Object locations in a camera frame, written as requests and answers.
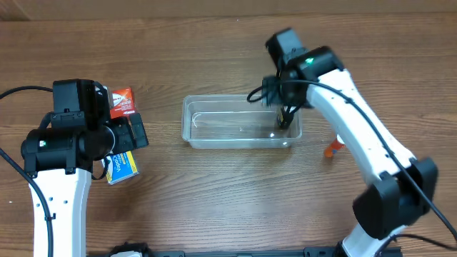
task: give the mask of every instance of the wooden table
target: wooden table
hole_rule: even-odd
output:
[[[247,94],[275,71],[265,40],[288,26],[309,48],[332,46],[392,134],[417,157],[433,157],[435,202],[457,226],[457,14],[1,22],[0,92],[80,78],[136,94],[151,145],[134,153],[140,176],[93,182],[88,252],[124,241],[155,250],[297,249],[350,233],[351,204],[365,184],[347,150],[323,158],[331,129],[317,111],[303,112],[303,141],[289,149],[198,150],[181,138],[183,98]],[[0,110],[0,146],[22,163],[21,142],[52,110],[52,96],[17,93]],[[0,256],[32,256],[28,185],[0,164]],[[453,243],[433,214],[408,232]],[[399,245],[406,256],[453,255],[420,241]]]

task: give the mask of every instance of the plastic tray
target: plastic tray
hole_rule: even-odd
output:
[[[277,125],[277,108],[250,104],[246,95],[187,96],[182,136],[194,148],[289,147],[301,138],[301,111],[288,129]]]

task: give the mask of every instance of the red box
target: red box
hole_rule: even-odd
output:
[[[114,105],[110,110],[112,119],[136,113],[134,94],[131,88],[115,90],[112,94]]]

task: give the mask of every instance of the small bottle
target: small bottle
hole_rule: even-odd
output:
[[[331,142],[330,146],[326,148],[326,150],[323,152],[324,156],[327,158],[333,157],[333,155],[338,152],[338,150],[342,149],[344,147],[344,142],[341,139],[340,136],[336,135],[335,140]]]

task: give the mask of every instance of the wooden surface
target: wooden surface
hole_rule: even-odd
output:
[[[263,44],[287,26],[309,48],[332,46],[392,134],[417,157],[433,157],[435,202],[457,225],[457,14],[2,22],[0,91],[80,78],[136,94],[151,145],[134,153],[140,176],[93,182],[88,251],[124,241],[156,250],[297,249],[332,246],[351,232],[352,201],[365,185],[347,150],[323,159],[331,129],[315,110],[303,112],[303,141],[290,149],[205,151],[181,138],[183,98],[247,94],[274,73]],[[0,146],[22,163],[19,146],[52,110],[51,94],[17,93],[0,110]],[[0,256],[32,256],[29,188],[4,161],[0,173]],[[432,214],[408,232],[453,243]],[[453,255],[399,245],[406,256]]]
[[[7,6],[6,13],[1,6]],[[457,11],[454,0],[0,0],[4,20],[84,20],[273,14]]]

